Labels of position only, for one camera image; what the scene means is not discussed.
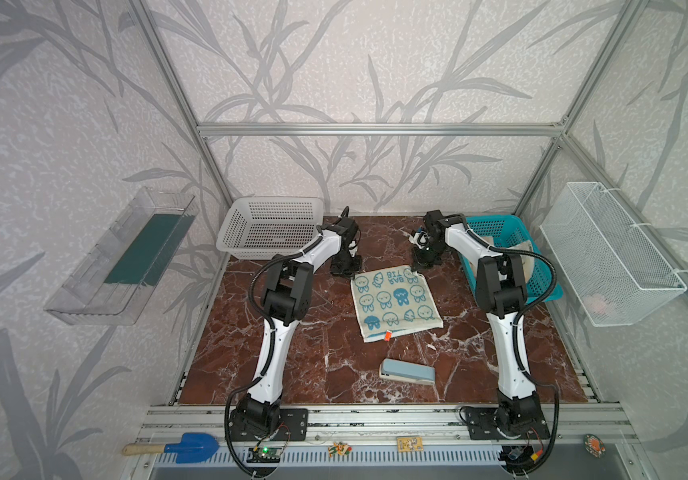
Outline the blue bunny pattern towel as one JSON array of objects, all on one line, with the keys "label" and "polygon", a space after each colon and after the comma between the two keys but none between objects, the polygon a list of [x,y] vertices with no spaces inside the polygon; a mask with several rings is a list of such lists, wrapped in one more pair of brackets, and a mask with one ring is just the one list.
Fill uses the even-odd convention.
[{"label": "blue bunny pattern towel", "polygon": [[444,327],[426,278],[408,265],[356,274],[351,290],[365,343]]}]

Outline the teal perforated plastic basket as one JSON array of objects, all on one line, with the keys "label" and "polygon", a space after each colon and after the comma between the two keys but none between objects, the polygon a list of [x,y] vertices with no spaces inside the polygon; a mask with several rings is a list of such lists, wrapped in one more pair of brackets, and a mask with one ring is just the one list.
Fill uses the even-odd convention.
[{"label": "teal perforated plastic basket", "polygon": [[[444,224],[446,244],[470,265],[476,265],[474,297],[484,312],[499,318],[510,313],[524,314],[543,303],[554,291],[557,285],[555,268],[543,255],[496,247],[476,234],[461,215],[445,217]],[[533,299],[528,296],[520,253],[532,256],[535,265],[544,265],[550,272],[548,286]]]}]

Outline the white perforated plastic basket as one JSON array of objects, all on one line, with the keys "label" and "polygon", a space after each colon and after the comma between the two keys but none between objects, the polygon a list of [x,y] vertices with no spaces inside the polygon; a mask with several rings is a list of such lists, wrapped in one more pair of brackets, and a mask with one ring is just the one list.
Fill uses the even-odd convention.
[{"label": "white perforated plastic basket", "polygon": [[269,260],[310,243],[321,225],[324,202],[314,197],[243,197],[230,207],[217,248],[240,260]]}]

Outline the blue rabbit print towel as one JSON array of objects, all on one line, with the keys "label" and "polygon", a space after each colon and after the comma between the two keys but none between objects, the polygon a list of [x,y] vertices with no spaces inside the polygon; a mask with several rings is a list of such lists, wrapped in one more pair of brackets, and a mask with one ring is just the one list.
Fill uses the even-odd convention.
[{"label": "blue rabbit print towel", "polygon": [[[531,240],[524,240],[512,247],[504,247],[504,250],[517,250],[520,252],[526,251],[529,253],[534,253],[533,243]],[[528,283],[533,275],[533,271],[535,268],[535,259],[532,256],[525,255],[522,253],[520,253],[519,256],[523,264],[524,279],[525,282]]]}]

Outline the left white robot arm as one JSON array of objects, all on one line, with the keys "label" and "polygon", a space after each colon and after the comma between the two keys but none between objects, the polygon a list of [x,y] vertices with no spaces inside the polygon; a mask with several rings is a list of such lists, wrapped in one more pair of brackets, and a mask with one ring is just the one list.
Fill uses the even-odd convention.
[{"label": "left white robot arm", "polygon": [[226,433],[233,438],[269,438],[280,428],[286,361],[294,332],[310,309],[317,270],[328,263],[332,275],[352,279],[362,269],[360,229],[348,208],[316,230],[311,242],[275,256],[251,281],[248,303],[263,319],[264,334],[253,380],[226,402]]}]

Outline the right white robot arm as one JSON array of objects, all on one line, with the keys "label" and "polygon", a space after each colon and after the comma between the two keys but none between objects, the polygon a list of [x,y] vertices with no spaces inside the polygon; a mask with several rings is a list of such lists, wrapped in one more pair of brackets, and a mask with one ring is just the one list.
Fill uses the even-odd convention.
[{"label": "right white robot arm", "polygon": [[[475,233],[461,214],[431,210],[423,226],[411,236],[412,269],[427,271],[442,263],[448,249],[475,263],[475,300],[491,326],[498,359],[498,407],[493,427],[505,438],[517,439],[542,424],[537,388],[545,383],[531,374],[525,347],[524,317],[543,303],[557,286],[554,265],[545,256],[524,248],[497,247]],[[524,261],[532,259],[549,269],[550,283],[541,295],[528,300]]]}]

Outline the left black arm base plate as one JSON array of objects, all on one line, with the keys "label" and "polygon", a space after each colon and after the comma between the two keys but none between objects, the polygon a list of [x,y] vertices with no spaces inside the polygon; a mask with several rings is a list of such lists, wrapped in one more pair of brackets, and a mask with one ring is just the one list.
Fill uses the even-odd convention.
[{"label": "left black arm base plate", "polygon": [[308,428],[308,409],[279,408],[248,412],[234,410],[227,430],[233,441],[304,441]]}]

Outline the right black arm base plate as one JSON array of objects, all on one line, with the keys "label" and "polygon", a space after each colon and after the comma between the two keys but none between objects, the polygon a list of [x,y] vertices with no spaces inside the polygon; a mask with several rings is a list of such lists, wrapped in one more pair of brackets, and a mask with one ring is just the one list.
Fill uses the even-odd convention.
[{"label": "right black arm base plate", "polygon": [[549,440],[551,432],[541,411],[513,413],[502,407],[463,406],[462,423],[471,440]]}]

